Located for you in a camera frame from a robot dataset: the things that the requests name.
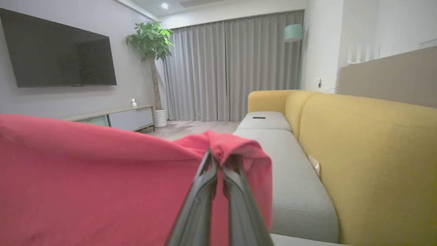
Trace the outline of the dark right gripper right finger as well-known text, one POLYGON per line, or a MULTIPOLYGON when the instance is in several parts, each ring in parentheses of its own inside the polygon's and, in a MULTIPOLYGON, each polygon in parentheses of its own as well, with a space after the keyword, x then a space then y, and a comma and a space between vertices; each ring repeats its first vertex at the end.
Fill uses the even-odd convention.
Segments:
POLYGON ((231 154, 222 166, 223 193, 228 199, 230 246, 273 246, 249 187, 243 159, 231 154))

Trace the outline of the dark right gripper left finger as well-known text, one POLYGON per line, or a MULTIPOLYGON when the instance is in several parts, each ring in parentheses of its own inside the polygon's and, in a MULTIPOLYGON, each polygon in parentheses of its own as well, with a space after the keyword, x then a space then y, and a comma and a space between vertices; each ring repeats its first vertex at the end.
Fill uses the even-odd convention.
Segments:
POLYGON ((206 151, 166 246, 209 246, 211 244, 212 204, 217 188, 217 160, 206 151))

